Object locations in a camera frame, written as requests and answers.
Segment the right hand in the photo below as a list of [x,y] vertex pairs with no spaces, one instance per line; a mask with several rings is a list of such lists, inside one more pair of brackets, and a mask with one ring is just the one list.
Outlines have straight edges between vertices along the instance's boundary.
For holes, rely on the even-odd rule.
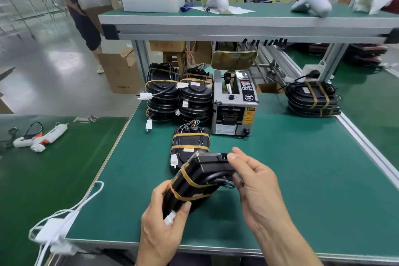
[[77,11],[80,15],[86,16],[86,14],[83,13],[83,12],[80,10],[80,8],[79,8],[79,6],[77,5],[77,3],[74,3],[73,6],[72,6],[72,8],[73,8],[75,11]]
[[239,148],[233,148],[232,151],[227,159],[242,179],[233,176],[240,193],[245,221],[255,237],[281,224],[292,223],[275,173]]

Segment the stacked black plastic parts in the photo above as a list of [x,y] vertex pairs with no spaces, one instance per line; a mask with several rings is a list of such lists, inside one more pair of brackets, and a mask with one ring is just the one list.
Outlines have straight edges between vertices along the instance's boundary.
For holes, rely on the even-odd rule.
[[302,117],[341,114],[335,88],[325,82],[292,82],[286,87],[288,106]]
[[168,63],[152,63],[147,74],[145,92],[152,93],[147,100],[147,117],[154,121],[168,121],[179,108],[178,70]]
[[205,122],[212,114],[212,79],[198,67],[187,69],[180,80],[188,83],[188,87],[180,89],[179,102],[180,117],[186,122],[193,119]]
[[344,60],[361,67],[381,67],[380,55],[385,54],[388,47],[378,44],[350,44]]

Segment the warning label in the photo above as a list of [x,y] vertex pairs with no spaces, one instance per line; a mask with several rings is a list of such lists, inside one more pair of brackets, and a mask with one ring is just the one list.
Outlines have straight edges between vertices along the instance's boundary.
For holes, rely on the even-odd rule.
[[245,109],[245,115],[243,124],[252,124],[253,117],[255,116],[256,107],[247,107]]

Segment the machine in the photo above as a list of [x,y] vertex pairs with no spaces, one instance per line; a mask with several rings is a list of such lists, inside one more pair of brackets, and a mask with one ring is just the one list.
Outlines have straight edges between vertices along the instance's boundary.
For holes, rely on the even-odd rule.
[[221,72],[215,70],[211,132],[237,137],[249,136],[258,106],[254,83],[247,70],[237,70],[235,76],[226,72],[223,78],[224,81]]

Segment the metal rack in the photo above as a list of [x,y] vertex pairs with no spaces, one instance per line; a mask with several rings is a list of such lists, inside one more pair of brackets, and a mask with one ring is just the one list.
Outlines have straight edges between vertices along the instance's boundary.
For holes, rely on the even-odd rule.
[[54,15],[60,12],[67,12],[64,5],[60,5],[56,0],[36,0],[36,4],[44,7],[42,11],[37,10],[35,2],[25,0],[30,5],[32,11],[27,15],[18,9],[18,0],[0,0],[0,38],[17,36],[21,39],[20,33],[28,30],[31,37],[35,39],[27,20],[49,15],[52,22],[55,23]]

